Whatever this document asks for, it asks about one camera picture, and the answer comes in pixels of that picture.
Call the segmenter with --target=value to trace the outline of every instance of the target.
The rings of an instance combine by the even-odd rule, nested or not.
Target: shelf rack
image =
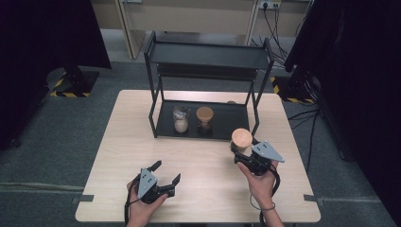
[[[148,81],[152,96],[152,106],[149,121],[156,138],[158,135],[189,138],[207,138],[230,140],[235,129],[250,130],[247,106],[251,99],[255,124],[252,135],[259,126],[257,105],[268,81],[271,68],[274,64],[270,43],[265,39],[263,46],[220,45],[220,44],[189,44],[157,41],[152,31],[144,51],[148,71]],[[155,87],[151,65],[156,64],[158,84]],[[258,70],[265,74],[257,96],[254,83]],[[245,102],[222,103],[206,101],[183,101],[166,99],[164,95],[162,78],[188,78],[188,79],[220,79],[246,81],[250,88]],[[161,95],[162,106],[157,121],[153,121],[153,114],[157,98]],[[197,131],[198,118],[192,114],[188,118],[188,131],[179,133],[174,130],[173,109],[176,106],[189,107],[196,111],[199,107],[208,106],[213,109],[213,131],[199,133]]]

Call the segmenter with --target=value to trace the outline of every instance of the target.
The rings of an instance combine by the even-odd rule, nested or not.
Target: hand
[[[271,164],[277,168],[278,162],[272,161]],[[248,180],[251,194],[256,199],[260,208],[271,208],[272,207],[272,189],[275,182],[275,177],[271,171],[266,171],[261,176],[255,176],[251,171],[242,163],[237,163],[239,169],[245,175]]]
[[[135,191],[137,191],[138,182],[135,183],[134,187],[131,191],[130,201],[136,201],[137,195]],[[127,188],[130,190],[131,182],[127,184]],[[154,211],[159,208],[165,202],[168,195],[164,194],[159,197],[156,201],[151,204],[144,203],[142,201],[136,201],[130,205],[130,220],[127,226],[130,227],[144,227],[148,224],[150,217],[153,215]]]

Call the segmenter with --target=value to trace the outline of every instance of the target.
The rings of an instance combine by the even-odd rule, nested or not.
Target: black curtain
[[[401,1],[315,0],[286,61],[315,76],[349,149],[401,226]]]
[[[0,1],[0,148],[27,121],[46,77],[80,65],[111,68],[89,0]]]

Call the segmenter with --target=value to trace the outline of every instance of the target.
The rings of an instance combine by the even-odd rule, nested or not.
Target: wooden lid
[[[236,129],[231,135],[233,142],[240,148],[247,148],[253,140],[251,133],[245,129]]]
[[[210,107],[199,107],[197,110],[197,117],[201,121],[209,121],[213,118],[213,110]]]

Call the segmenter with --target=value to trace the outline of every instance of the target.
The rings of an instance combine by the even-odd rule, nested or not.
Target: wrist
[[[257,203],[261,209],[272,209],[275,206],[272,200],[258,201]]]
[[[145,225],[141,225],[139,223],[136,223],[134,221],[128,221],[127,227],[144,227]]]

